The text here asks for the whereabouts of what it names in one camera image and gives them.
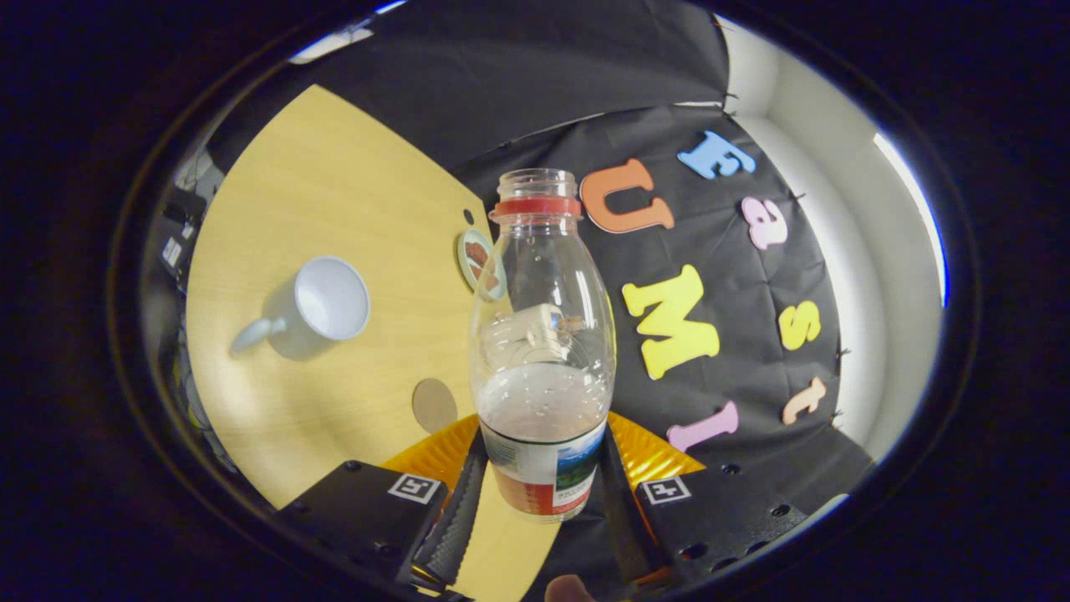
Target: bottle label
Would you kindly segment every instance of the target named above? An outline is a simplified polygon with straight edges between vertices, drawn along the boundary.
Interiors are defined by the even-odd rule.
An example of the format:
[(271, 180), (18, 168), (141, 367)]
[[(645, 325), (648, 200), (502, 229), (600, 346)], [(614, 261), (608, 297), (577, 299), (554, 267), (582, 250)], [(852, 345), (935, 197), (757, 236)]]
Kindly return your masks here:
[(480, 425), (498, 489), (510, 506), (530, 514), (562, 514), (587, 499), (606, 419), (582, 435), (552, 444), (521, 442)]

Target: white wall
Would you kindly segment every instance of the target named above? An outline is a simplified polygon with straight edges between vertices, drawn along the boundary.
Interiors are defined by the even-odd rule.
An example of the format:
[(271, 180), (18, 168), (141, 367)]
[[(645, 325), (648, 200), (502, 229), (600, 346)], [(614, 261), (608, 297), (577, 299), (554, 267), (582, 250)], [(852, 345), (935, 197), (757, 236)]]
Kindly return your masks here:
[(801, 199), (828, 263), (843, 357), (838, 426), (876, 460), (907, 427), (938, 345), (942, 300), (929, 234), (873, 143), (875, 124), (813, 70), (720, 19), (729, 110)]
[(729, 96), (724, 110), (765, 117), (780, 79), (780, 50), (738, 25), (718, 17), (729, 48)]

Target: black fabric backdrop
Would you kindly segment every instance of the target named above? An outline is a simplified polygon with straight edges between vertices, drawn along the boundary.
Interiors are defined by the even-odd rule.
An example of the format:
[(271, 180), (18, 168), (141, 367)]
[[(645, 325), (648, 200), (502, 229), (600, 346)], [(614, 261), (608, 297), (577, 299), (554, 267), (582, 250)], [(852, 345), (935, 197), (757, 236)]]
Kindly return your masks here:
[[(739, 466), (806, 513), (850, 492), (872, 463), (831, 427), (839, 323), (820, 244), (793, 190), (737, 123), (716, 105), (674, 106), (724, 99), (728, 55), (710, 15), (656, 0), (427, 4), (434, 10), (387, 13), (367, 26), (371, 37), (273, 76), (210, 140), (216, 165), (229, 170), (260, 128), (314, 83), (407, 138), (488, 210), (498, 176), (510, 169), (563, 168), (579, 181), (628, 158), (642, 160), (654, 190), (614, 192), (609, 206), (639, 209), (657, 195), (672, 209), (675, 227), (614, 234), (588, 219), (580, 225), (616, 321), (613, 411), (664, 437), (673, 425), (701, 420), (734, 401), (738, 431), (689, 454), (714, 469)], [(601, 27), (608, 19), (613, 27)], [(560, 45), (565, 41), (567, 51)], [(684, 165), (676, 153), (693, 149), (705, 129), (753, 157), (755, 171), (706, 180)], [(746, 196), (781, 209), (789, 227), (783, 244), (766, 250), (751, 244), (739, 210)], [(652, 381), (636, 333), (641, 319), (628, 314), (621, 287), (676, 276), (685, 263), (696, 266), (705, 289), (688, 320), (717, 328), (720, 353)], [(821, 335), (788, 352), (777, 317), (804, 299), (821, 310)], [(819, 410), (783, 426), (784, 404), (814, 376), (828, 387)], [(541, 600), (547, 582), (563, 573), (580, 574), (596, 598), (628, 595), (601, 498), (596, 488), (584, 512), (563, 526), (525, 600)]]
[[(754, 158), (754, 172), (740, 169), (731, 176), (706, 180), (684, 165), (676, 154), (701, 142), (705, 129)], [(871, 462), (831, 427), (839, 388), (839, 320), (821, 247), (776, 167), (731, 118), (717, 108), (679, 106), (606, 114), (528, 136), (454, 173), (489, 210), (498, 199), (498, 175), (510, 169), (557, 167), (579, 180), (628, 158), (646, 166), (654, 189), (613, 192), (609, 206), (635, 210), (656, 195), (672, 210), (675, 226), (611, 233), (590, 219), (580, 221), (580, 235), (609, 290), (616, 322), (613, 411), (664, 437), (673, 425), (696, 422), (734, 401), (738, 430), (700, 443), (688, 454), (715, 470), (727, 464), (739, 466), (806, 513), (850, 492)], [(751, 243), (739, 210), (746, 196), (777, 203), (789, 229), (783, 244), (759, 250)], [(636, 331), (642, 319), (629, 315), (621, 288), (671, 278), (687, 263), (698, 269), (704, 287), (688, 320), (713, 324), (720, 352), (679, 365), (653, 381), (640, 353), (644, 338)], [(781, 344), (777, 317), (804, 299), (813, 300), (821, 310), (821, 334), (789, 352)], [(828, 393), (816, 412), (785, 427), (784, 404), (814, 376), (825, 382)], [(603, 519), (601, 497), (595, 495), (584, 512), (562, 528), (525, 600), (540, 600), (549, 580), (563, 573), (579, 573), (596, 598), (629, 595), (616, 573)]]

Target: white mug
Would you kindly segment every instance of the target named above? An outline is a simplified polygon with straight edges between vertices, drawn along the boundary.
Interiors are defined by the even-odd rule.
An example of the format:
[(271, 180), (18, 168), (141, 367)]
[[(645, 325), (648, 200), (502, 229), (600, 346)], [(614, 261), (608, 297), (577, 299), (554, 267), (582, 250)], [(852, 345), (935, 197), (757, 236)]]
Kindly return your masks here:
[(232, 355), (268, 340), (278, 355), (306, 360), (353, 339), (371, 314), (364, 278), (338, 257), (316, 257), (279, 285), (264, 303), (263, 318), (234, 339)]

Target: yellow letter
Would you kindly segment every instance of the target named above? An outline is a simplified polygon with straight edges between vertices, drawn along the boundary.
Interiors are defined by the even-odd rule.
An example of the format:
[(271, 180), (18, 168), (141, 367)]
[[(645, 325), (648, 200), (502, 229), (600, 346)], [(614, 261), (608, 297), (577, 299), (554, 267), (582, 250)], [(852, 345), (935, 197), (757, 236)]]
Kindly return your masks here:
[(780, 314), (780, 341), (784, 349), (794, 352), (807, 341), (817, 339), (821, 334), (821, 312), (813, 300), (804, 300), (798, 309), (789, 306)]
[(636, 329), (640, 335), (669, 338), (643, 342), (643, 360), (651, 379), (657, 381), (669, 369), (699, 356), (716, 356), (721, 351), (714, 325), (685, 320), (702, 298), (702, 279), (692, 265), (684, 265), (676, 277), (649, 285), (624, 284), (624, 304), (632, 317), (639, 318), (646, 308), (659, 304)]

